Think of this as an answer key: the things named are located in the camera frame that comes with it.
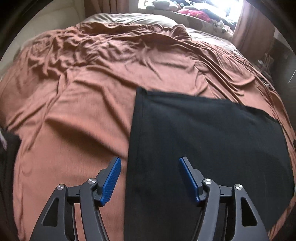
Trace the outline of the black bear print t-shirt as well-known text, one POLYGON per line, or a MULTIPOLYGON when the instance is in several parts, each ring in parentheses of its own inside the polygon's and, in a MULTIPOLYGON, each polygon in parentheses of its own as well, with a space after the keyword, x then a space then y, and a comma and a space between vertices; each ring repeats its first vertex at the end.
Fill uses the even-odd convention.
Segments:
POLYGON ((241 184, 267 230, 294 195, 284 133, 265 111, 140 88, 127 161, 125 240, 191 239, 200 209, 179 172, 183 156, 219 185, 241 184))

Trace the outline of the brown bed blanket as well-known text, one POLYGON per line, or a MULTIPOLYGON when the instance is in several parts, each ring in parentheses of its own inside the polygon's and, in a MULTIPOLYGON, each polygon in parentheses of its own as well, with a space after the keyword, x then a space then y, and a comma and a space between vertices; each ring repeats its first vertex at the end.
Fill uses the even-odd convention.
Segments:
MULTIPOLYGON (((113 157, 122 170, 102 209, 111 240, 125 240, 125 191, 138 89, 225 99, 277 120, 295 181, 295 132, 274 87, 240 54, 192 38, 184 26, 80 23, 25 44, 1 78, 1 127, 21 139, 13 182, 19 240, 29 240, 58 184, 95 177, 113 157)), ((294 195, 268 231, 286 240, 294 195)))

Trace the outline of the black garment on bed left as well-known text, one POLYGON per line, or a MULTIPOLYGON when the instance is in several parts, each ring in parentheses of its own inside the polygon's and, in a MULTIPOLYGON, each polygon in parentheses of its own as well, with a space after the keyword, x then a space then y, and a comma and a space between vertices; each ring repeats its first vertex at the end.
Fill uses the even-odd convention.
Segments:
POLYGON ((1 240, 18 240, 14 220, 13 182, 19 136, 1 128, 1 240))

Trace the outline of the white bedside table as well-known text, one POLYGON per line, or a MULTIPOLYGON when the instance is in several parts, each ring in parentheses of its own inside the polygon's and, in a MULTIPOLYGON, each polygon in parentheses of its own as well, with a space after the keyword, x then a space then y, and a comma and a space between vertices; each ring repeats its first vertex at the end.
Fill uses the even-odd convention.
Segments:
POLYGON ((270 82, 273 82, 271 76, 271 68, 273 67, 273 64, 274 59, 268 53, 265 53, 264 56, 261 59, 257 60, 256 63, 256 66, 259 68, 259 71, 270 82))

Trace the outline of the bear pattern window cushion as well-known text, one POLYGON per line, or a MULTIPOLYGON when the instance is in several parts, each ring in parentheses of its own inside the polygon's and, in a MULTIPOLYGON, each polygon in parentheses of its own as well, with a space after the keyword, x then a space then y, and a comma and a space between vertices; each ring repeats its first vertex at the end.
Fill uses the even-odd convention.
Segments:
POLYGON ((215 22, 208 23, 194 16, 175 13, 173 11, 163 11, 163 10, 157 10, 157 9, 153 11, 147 11, 146 9, 138 8, 138 12, 143 14, 162 15, 174 20, 178 24, 183 24, 187 28, 205 32, 229 41, 231 41, 233 37, 233 33, 228 28, 228 26, 223 26, 222 24, 218 24, 215 22))

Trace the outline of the right pink curtain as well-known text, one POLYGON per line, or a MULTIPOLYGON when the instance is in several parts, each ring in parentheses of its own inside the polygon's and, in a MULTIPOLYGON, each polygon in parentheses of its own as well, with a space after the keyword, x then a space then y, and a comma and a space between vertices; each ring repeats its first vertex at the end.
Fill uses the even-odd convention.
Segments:
POLYGON ((273 43, 274 25, 253 5, 243 2, 232 44, 250 62, 257 62, 273 43))

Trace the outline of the pink curtain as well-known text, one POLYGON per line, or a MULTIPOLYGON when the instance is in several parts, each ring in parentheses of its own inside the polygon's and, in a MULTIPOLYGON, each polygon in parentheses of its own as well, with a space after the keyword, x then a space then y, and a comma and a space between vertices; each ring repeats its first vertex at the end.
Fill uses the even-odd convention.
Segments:
POLYGON ((257 62, 273 43, 274 25, 253 5, 243 2, 232 44, 250 62, 257 62))
POLYGON ((85 0, 85 15, 98 13, 119 14, 129 12, 129 1, 126 0, 85 0))

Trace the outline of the beige pillow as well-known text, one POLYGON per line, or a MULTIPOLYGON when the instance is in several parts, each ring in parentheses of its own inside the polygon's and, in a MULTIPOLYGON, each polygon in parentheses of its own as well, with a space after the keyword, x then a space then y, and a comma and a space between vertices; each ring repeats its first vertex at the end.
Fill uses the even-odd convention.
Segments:
POLYGON ((82 23, 106 23, 106 24, 138 24, 155 25, 162 27, 173 27, 178 23, 166 16, 130 13, 130 14, 107 14, 99 13, 86 18, 82 23))

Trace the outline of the cream padded headboard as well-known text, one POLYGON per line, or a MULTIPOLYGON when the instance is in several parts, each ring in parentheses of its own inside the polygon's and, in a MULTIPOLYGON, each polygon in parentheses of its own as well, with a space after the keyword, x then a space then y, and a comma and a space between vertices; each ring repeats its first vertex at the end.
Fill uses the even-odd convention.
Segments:
POLYGON ((43 7, 25 24, 1 58, 1 75, 12 64, 14 57, 22 46, 42 32, 65 29, 85 19, 84 1, 52 1, 43 7))

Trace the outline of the plush toys on sill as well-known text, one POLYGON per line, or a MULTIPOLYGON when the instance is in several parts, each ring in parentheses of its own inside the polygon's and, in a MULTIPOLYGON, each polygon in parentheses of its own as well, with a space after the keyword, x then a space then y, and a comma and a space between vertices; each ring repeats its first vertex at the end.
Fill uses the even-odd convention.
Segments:
POLYGON ((233 4, 230 1, 144 1, 147 11, 155 9, 172 11, 199 18, 208 23, 222 22, 231 30, 237 24, 236 20, 229 18, 233 4))

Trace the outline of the left pink curtain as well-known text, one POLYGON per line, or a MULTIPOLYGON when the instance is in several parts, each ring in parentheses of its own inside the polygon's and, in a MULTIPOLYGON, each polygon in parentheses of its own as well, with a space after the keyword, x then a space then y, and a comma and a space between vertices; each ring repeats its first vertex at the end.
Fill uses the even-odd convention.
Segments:
POLYGON ((129 12, 129 1, 126 0, 85 0, 85 15, 98 13, 119 14, 129 12))

